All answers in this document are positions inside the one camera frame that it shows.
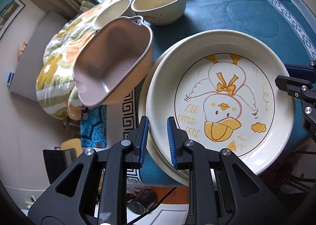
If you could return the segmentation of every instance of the picture frame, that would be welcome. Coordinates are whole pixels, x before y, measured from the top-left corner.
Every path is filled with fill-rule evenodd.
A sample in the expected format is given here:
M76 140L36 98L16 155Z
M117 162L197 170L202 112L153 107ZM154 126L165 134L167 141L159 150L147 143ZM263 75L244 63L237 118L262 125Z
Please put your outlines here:
M25 4L21 0L0 0L0 40L24 7Z

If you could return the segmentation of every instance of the headboard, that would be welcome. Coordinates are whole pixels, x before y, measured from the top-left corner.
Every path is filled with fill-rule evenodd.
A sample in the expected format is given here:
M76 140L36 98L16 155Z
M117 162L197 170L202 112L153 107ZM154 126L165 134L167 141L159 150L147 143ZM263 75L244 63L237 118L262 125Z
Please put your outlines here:
M43 18L20 57L11 82L11 92L37 101L35 86L43 68L46 46L66 23L67 20L55 11L50 11Z

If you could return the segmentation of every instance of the pink plastic container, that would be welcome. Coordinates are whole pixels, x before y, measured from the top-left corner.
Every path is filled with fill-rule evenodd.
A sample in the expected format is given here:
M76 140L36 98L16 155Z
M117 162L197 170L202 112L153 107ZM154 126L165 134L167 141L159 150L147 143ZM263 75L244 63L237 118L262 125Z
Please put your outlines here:
M120 102L153 65L153 32L143 17L119 17L103 27L78 56L73 77L83 105Z

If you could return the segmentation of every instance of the cartoon duck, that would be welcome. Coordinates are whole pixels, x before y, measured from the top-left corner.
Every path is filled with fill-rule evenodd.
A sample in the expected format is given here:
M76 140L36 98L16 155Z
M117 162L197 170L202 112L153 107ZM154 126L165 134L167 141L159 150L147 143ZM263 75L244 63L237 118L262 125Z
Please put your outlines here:
M203 109L205 113L204 132L214 142L227 140L235 129L241 127L238 121L242 113L241 101L251 110L256 110L256 101L251 89L245 85L246 74L237 65L241 56L230 54L232 62L218 62L215 55L205 57L213 62L209 77L198 82L189 97L207 94Z

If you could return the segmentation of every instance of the round plate with duck print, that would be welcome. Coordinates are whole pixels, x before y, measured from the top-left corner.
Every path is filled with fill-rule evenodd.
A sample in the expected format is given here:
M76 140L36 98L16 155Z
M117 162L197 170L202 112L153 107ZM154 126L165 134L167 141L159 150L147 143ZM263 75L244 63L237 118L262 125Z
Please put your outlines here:
M255 174L279 156L290 136L294 101L275 85L288 73L264 43L231 30L198 33L158 66L147 98L151 135L171 163L166 121L174 116L190 139L228 148Z

